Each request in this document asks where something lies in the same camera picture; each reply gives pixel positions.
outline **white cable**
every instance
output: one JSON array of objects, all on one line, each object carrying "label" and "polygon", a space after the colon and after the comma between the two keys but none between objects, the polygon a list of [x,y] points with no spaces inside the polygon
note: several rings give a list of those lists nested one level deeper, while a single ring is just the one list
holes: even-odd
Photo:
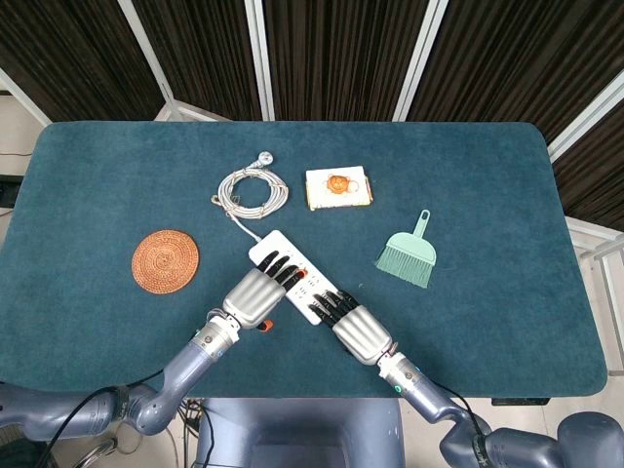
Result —
[{"label": "white cable", "polygon": [[[238,219],[263,219],[265,216],[269,216],[273,212],[276,212],[284,206],[289,198],[289,188],[286,186],[283,180],[277,175],[264,169],[273,162],[273,156],[268,151],[262,151],[257,161],[248,165],[246,168],[236,171],[221,181],[218,187],[216,195],[213,195],[211,201],[215,205],[219,205],[238,226],[252,236],[256,242],[262,240],[261,237],[253,233],[250,229],[245,227],[243,223]],[[234,185],[240,182],[246,177],[260,178],[269,184],[271,188],[271,195],[269,199],[259,207],[247,208],[239,205],[237,201],[232,199],[232,192],[234,191]]]}]

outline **black fingertip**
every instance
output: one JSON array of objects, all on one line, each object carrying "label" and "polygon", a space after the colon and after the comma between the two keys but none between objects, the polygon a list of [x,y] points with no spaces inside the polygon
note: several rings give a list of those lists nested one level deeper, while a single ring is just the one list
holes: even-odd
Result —
[{"label": "black fingertip", "polygon": [[286,264],[287,261],[289,261],[289,259],[291,258],[288,255],[284,255],[282,258],[273,263],[273,266],[271,266],[271,268],[266,270],[266,274],[273,278],[280,272],[282,267]]},{"label": "black fingertip", "polygon": [[314,298],[325,308],[327,313],[330,314],[334,320],[338,321],[342,318],[342,315],[340,315],[340,313],[333,306],[333,304],[327,299],[322,297],[320,294],[314,294]]},{"label": "black fingertip", "polygon": [[337,295],[335,295],[333,292],[331,291],[326,291],[325,295],[331,299],[331,302],[333,302],[335,305],[338,305],[339,302],[342,302],[342,297],[338,297]]},{"label": "black fingertip", "polygon": [[263,261],[261,261],[258,266],[256,267],[258,270],[260,270],[261,272],[264,272],[264,270],[266,270],[269,265],[271,264],[271,262],[275,259],[275,257],[277,256],[278,252],[277,251],[273,251],[272,253],[270,253],[269,255],[267,255]]},{"label": "black fingertip", "polygon": [[338,303],[337,309],[342,317],[344,317],[345,315],[347,315],[349,312],[353,310],[353,308],[350,307],[349,304],[347,304],[344,300],[341,300]]},{"label": "black fingertip", "polygon": [[342,296],[345,302],[349,304],[349,307],[351,307],[352,309],[355,309],[356,307],[360,305],[360,303],[357,300],[355,300],[355,298],[347,291],[338,290],[338,294]]},{"label": "black fingertip", "polygon": [[296,265],[287,266],[282,270],[282,273],[275,277],[275,281],[277,281],[280,285],[289,279],[292,273],[294,273],[297,269]]},{"label": "black fingertip", "polygon": [[294,285],[296,285],[303,277],[305,276],[305,273],[303,273],[301,270],[297,271],[294,275],[292,275],[286,283],[284,283],[282,286],[284,287],[284,289],[288,292],[290,291]]},{"label": "black fingertip", "polygon": [[335,320],[333,319],[333,317],[323,312],[323,310],[320,307],[314,304],[310,304],[308,305],[308,307],[310,308],[312,312],[314,312],[317,315],[319,319],[321,319],[321,321],[323,321],[325,325],[327,325],[328,327],[333,327],[335,325]]}]

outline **white power strip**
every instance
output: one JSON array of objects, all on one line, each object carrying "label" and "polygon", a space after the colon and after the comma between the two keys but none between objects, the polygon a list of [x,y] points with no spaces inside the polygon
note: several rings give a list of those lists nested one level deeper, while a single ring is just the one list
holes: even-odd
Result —
[{"label": "white power strip", "polygon": [[284,255],[288,255],[290,259],[286,265],[296,265],[307,272],[305,277],[287,292],[286,297],[312,325],[320,324],[321,319],[308,308],[308,305],[316,302],[313,294],[325,295],[326,291],[335,293],[337,291],[336,287],[323,276],[323,273],[284,234],[277,230],[271,231],[250,249],[250,259],[255,265],[258,265],[267,255],[274,251],[279,252],[275,258],[276,260]]}]

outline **robotic arm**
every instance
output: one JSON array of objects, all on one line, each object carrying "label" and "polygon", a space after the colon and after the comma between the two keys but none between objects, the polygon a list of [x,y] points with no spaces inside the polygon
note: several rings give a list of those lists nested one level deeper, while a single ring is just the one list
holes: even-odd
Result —
[{"label": "robotic arm", "polygon": [[[287,257],[268,268],[277,255],[273,252],[251,270],[225,297],[222,309],[209,312],[207,323],[164,368],[165,381],[160,391],[142,384],[104,389],[73,415],[61,437],[98,435],[113,420],[124,420],[145,435],[163,431],[176,415],[182,398],[239,340],[240,329],[261,326],[286,292],[303,278],[296,267],[283,268]],[[0,383],[0,427],[19,424],[26,438],[49,441],[85,397]]]},{"label": "robotic arm", "polygon": [[624,432],[600,413],[578,413],[559,427],[559,440],[514,429],[491,431],[478,416],[455,404],[406,356],[390,333],[349,293],[315,295],[309,307],[347,350],[387,381],[429,423],[451,420],[440,451],[453,468],[623,468]]}]

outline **round rattan coaster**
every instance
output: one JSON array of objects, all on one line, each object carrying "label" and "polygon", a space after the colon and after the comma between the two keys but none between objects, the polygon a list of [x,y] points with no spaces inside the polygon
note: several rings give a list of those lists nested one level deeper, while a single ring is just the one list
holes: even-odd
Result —
[{"label": "round rattan coaster", "polygon": [[199,251],[190,236],[179,231],[158,231],[136,248],[133,276],[146,291],[173,293],[191,281],[198,264]]}]

